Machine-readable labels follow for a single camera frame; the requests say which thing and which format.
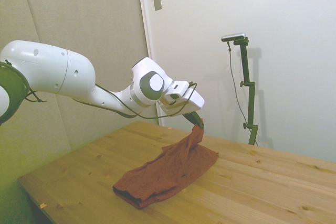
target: black cable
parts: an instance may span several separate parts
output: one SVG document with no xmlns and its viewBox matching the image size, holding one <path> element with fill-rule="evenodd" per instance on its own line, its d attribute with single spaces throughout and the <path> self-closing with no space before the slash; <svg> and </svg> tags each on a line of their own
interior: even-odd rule
<svg viewBox="0 0 336 224">
<path fill-rule="evenodd" d="M 237 100 L 239 109 L 240 109 L 240 111 L 241 111 L 241 113 L 242 113 L 242 115 L 243 115 L 243 117 L 244 117 L 245 123 L 247 124 L 247 120 L 246 120 L 245 114 L 243 113 L 243 110 L 242 110 L 241 107 L 240 107 L 240 103 L 239 103 L 238 95 L 237 95 L 236 82 L 235 82 L 235 78 L 233 77 L 233 72 L 232 72 L 232 57 L 231 57 L 231 47 L 230 47 L 230 42 L 229 42 L 229 41 L 227 41 L 227 45 L 229 46 L 229 54 L 230 54 L 230 71 L 231 71 L 231 76 L 232 76 L 232 81 L 233 81 L 233 87 L 235 88 L 236 100 Z"/>
<path fill-rule="evenodd" d="M 99 86 L 98 84 L 96 84 L 96 86 L 97 86 L 98 88 L 101 88 L 102 90 L 108 92 L 108 93 L 111 94 L 112 96 L 114 96 L 119 102 L 121 102 L 122 105 L 124 105 L 127 109 L 129 109 L 129 110 L 130 110 L 131 112 L 133 112 L 135 115 L 137 115 L 137 116 L 139 116 L 139 117 L 141 117 L 141 118 L 144 118 L 144 119 L 159 119 L 159 118 L 167 118 L 167 117 L 169 117 L 169 116 L 174 116 L 174 115 L 177 115 L 178 113 L 180 113 L 180 112 L 184 109 L 184 107 L 188 104 L 188 102 L 189 102 L 191 96 L 193 95 L 193 93 L 194 93 L 194 91 L 195 91 L 195 89 L 196 89 L 196 87 L 197 87 L 197 83 L 191 83 L 191 84 L 189 85 L 189 88 L 190 88 L 190 87 L 193 87 L 193 86 L 195 86 L 195 87 L 193 88 L 193 91 L 191 92 L 190 96 L 189 96 L 188 99 L 185 101 L 184 105 L 182 106 L 182 108 L 181 108 L 180 110 L 178 110 L 177 112 L 175 112 L 175 113 L 173 113 L 173 114 L 170 114 L 170 115 L 155 116 L 155 117 L 152 117 L 152 118 L 147 118 L 147 117 L 145 117 L 145 116 L 140 115 L 140 113 L 136 113 L 134 110 L 132 110 L 130 107 L 128 107 L 123 101 L 121 101 L 121 99 L 120 99 L 119 97 L 117 97 L 117 96 L 116 96 L 115 94 L 113 94 L 111 91 L 109 91 L 109 90 L 107 90 L 107 89 L 105 89 L 105 88 Z"/>
</svg>

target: table surface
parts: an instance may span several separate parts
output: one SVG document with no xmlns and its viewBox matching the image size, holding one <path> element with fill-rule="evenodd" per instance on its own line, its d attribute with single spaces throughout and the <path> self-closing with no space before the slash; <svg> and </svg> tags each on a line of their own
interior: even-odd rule
<svg viewBox="0 0 336 224">
<path fill-rule="evenodd" d="M 113 193 L 188 134 L 134 122 L 19 182 L 54 223 L 336 223 L 336 163 L 209 136 L 217 163 L 177 195 L 137 210 Z"/>
</svg>

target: wall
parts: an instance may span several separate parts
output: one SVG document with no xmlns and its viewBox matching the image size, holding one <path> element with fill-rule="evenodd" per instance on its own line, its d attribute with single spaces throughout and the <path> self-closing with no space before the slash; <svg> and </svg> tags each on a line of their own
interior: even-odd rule
<svg viewBox="0 0 336 224">
<path fill-rule="evenodd" d="M 0 0 L 0 48 L 15 39 L 85 55 L 97 83 L 113 91 L 131 83 L 132 66 L 147 56 L 139 0 Z M 71 98 L 38 95 L 48 102 L 24 101 L 0 127 L 0 223 L 35 223 L 19 176 L 134 121 Z M 144 114 L 155 116 L 155 107 Z"/>
<path fill-rule="evenodd" d="M 205 134 L 248 142 L 221 36 L 245 32 L 256 81 L 259 145 L 336 161 L 336 0 L 143 0 L 152 57 L 175 79 L 198 83 Z M 236 84 L 242 79 L 233 47 Z M 248 88 L 238 87 L 247 113 Z M 163 125 L 189 130 L 182 117 Z"/>
</svg>

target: wooden table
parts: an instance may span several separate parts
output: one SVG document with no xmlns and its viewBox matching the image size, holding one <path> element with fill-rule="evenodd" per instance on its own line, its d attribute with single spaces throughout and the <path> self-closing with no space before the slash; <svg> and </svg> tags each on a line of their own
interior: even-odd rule
<svg viewBox="0 0 336 224">
<path fill-rule="evenodd" d="M 336 163 L 204 136 L 217 163 L 137 210 L 112 185 L 189 133 L 135 122 L 21 178 L 54 223 L 336 223 Z"/>
</svg>

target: red cloth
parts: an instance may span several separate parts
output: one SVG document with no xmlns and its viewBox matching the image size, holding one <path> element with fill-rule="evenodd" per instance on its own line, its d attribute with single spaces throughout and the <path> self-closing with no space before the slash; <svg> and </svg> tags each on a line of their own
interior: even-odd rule
<svg viewBox="0 0 336 224">
<path fill-rule="evenodd" d="M 162 147 L 153 161 L 126 172 L 113 185 L 116 195 L 140 209 L 183 190 L 218 159 L 218 153 L 201 145 L 204 130 L 195 125 L 178 143 Z"/>
</svg>

